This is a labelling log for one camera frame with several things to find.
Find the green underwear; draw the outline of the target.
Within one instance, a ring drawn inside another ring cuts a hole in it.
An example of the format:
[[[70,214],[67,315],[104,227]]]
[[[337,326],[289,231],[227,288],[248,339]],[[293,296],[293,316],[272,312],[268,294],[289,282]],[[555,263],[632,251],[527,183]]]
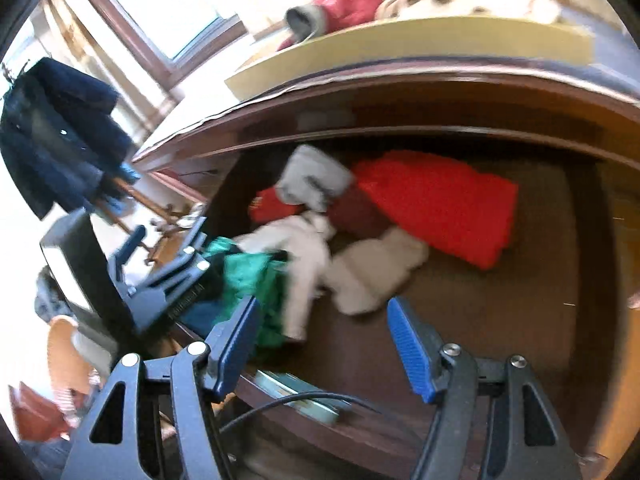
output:
[[[179,316],[179,322],[191,332],[206,337],[215,324],[227,321],[246,297],[258,301],[262,320],[255,351],[268,352],[285,342],[283,305],[288,286],[288,253],[268,249],[250,254],[225,237],[218,237],[203,250],[210,263],[203,292]]]

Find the beige underwear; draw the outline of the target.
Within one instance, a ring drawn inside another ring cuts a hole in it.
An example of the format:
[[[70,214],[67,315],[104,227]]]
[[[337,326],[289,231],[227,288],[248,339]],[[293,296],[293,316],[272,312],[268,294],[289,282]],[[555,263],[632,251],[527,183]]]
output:
[[[378,238],[358,240],[337,252],[324,271],[323,285],[344,315],[370,313],[406,284],[429,253],[423,240],[393,226]]]

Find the small red underwear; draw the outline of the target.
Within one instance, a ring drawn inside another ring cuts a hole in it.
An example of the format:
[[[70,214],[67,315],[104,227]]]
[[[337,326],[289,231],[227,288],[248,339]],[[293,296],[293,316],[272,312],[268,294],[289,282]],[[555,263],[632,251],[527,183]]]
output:
[[[281,220],[296,214],[301,214],[305,210],[303,205],[290,205],[280,200],[274,186],[266,188],[257,193],[254,200],[248,206],[250,220],[256,224],[266,224]]]

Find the large red garment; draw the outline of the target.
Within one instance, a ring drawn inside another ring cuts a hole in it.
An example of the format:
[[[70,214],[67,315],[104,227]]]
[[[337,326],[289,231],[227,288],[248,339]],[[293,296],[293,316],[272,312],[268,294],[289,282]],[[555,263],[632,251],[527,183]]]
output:
[[[506,178],[413,151],[360,160],[352,172],[355,182],[328,209],[340,231],[365,238],[399,226],[482,270],[510,243],[518,185]]]

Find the white cream garment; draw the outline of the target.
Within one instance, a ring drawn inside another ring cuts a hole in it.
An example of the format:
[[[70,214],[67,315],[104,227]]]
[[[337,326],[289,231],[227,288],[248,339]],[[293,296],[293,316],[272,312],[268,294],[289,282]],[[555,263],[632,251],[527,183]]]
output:
[[[242,252],[288,254],[288,284],[282,308],[282,334],[286,339],[305,341],[312,303],[331,255],[328,241],[334,227],[324,214],[307,210],[260,226],[233,239]]]

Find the grey white sock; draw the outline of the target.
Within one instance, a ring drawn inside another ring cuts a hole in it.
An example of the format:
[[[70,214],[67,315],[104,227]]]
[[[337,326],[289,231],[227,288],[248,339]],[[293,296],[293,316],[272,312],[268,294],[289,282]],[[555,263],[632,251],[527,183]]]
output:
[[[302,144],[288,158],[274,188],[282,203],[303,205],[323,214],[353,180],[352,173],[336,159],[309,144]]]

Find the open wooden drawer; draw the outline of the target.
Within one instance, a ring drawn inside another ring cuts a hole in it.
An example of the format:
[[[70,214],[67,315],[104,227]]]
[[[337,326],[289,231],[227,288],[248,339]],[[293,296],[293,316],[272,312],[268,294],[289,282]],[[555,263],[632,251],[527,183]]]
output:
[[[491,270],[431,249],[399,295],[446,340],[477,356],[502,361],[522,352],[578,458],[603,455],[596,442],[622,326],[608,164],[469,136],[365,136],[316,145],[346,165],[390,150],[424,150],[518,185],[511,243]],[[292,151],[281,144],[240,152],[207,204],[204,231],[211,238],[250,232],[250,200],[276,180]],[[306,342],[284,346],[260,365],[381,404],[425,436],[434,406],[411,392],[382,310],[351,318],[326,294],[312,307]],[[231,453],[254,478],[408,479],[419,453],[410,437],[371,413],[345,415],[347,424],[327,427],[275,408],[232,432]]]

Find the wooden coat rack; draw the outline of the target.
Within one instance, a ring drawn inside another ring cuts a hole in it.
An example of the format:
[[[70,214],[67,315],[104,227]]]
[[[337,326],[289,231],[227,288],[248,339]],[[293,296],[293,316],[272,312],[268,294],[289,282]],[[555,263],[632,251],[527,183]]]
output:
[[[144,262],[154,269],[174,258],[205,206],[191,197],[182,205],[163,205],[122,179],[104,183],[103,187],[104,193],[93,201],[94,212],[127,236],[137,226],[144,226],[146,233],[137,248],[145,250]]]

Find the clothes pile on floor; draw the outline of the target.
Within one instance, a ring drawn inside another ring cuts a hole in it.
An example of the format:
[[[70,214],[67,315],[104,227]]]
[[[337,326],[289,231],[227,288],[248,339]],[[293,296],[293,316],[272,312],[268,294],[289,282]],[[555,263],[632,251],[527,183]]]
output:
[[[34,308],[43,322],[50,324],[58,316],[67,316],[72,320],[76,318],[48,266],[44,266],[38,273],[36,286]]]

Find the dark navy hanging jacket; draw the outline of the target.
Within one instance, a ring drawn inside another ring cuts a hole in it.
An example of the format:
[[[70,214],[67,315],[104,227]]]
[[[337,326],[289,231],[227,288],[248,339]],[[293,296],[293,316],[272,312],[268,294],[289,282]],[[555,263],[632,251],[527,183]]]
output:
[[[1,156],[38,219],[54,205],[128,212],[114,181],[133,185],[140,174],[128,164],[134,141],[112,117],[118,100],[109,84],[53,58],[40,58],[6,92]]]

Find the red garment in tray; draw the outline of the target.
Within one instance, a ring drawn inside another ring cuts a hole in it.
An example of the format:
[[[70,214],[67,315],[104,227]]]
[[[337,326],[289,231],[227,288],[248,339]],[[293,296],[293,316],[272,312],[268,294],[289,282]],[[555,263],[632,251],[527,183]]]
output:
[[[372,22],[383,0],[312,0],[285,12],[290,36],[279,51],[296,44]]]

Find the window with brown frame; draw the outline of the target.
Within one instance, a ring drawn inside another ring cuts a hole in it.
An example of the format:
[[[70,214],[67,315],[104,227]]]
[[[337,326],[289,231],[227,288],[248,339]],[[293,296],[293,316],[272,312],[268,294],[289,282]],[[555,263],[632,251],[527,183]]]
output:
[[[228,0],[89,0],[166,90],[247,34]]]

